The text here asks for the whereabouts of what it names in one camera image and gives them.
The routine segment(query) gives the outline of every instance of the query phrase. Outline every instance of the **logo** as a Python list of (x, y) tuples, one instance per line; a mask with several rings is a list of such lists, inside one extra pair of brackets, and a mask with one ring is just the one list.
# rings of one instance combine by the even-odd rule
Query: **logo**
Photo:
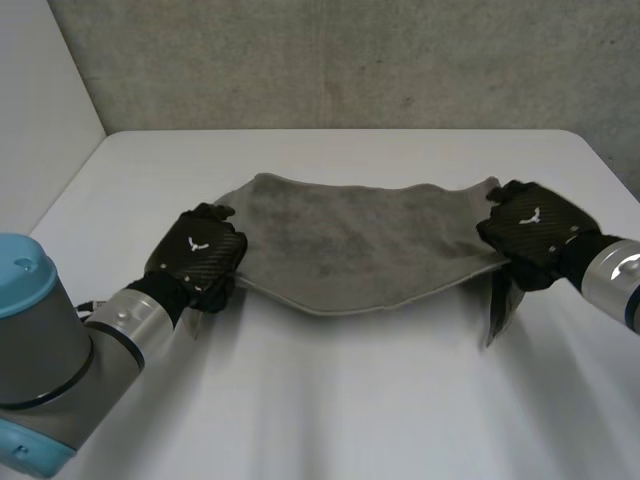
[(536, 207), (533, 212), (533, 217), (527, 220), (520, 220), (520, 225), (527, 225), (528, 223), (540, 223), (540, 209)]
[(208, 243), (205, 243), (204, 245), (198, 245), (197, 243), (193, 243), (193, 239), (191, 237), (189, 237), (189, 245), (191, 245), (192, 252), (195, 252), (196, 250), (203, 250), (209, 247)]

